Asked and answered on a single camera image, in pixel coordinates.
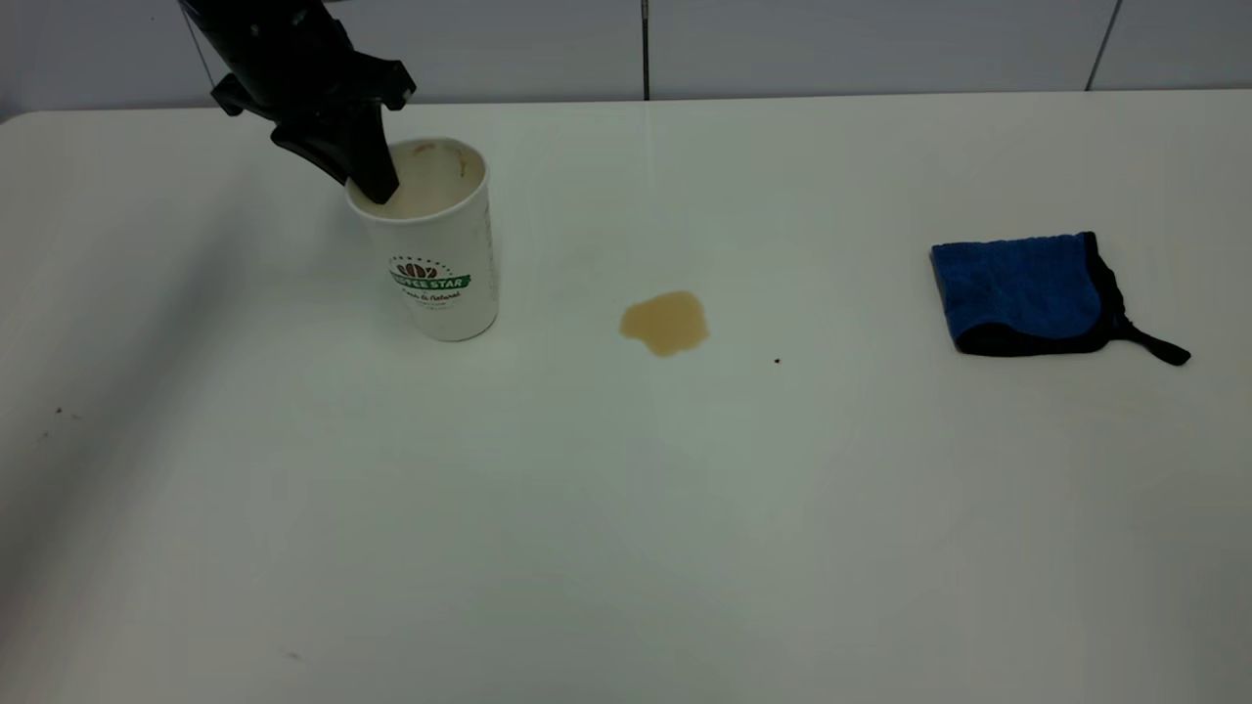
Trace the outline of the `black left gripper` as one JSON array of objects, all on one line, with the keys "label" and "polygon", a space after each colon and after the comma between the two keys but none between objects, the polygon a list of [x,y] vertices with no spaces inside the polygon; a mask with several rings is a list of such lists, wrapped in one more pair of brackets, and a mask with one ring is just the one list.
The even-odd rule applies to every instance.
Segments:
[{"label": "black left gripper", "polygon": [[[183,13],[228,68],[210,91],[229,115],[275,123],[270,140],[376,204],[399,188],[381,106],[416,90],[398,60],[354,49],[322,1],[183,1]],[[341,111],[339,116],[331,115]],[[307,120],[297,120],[312,116]]]}]

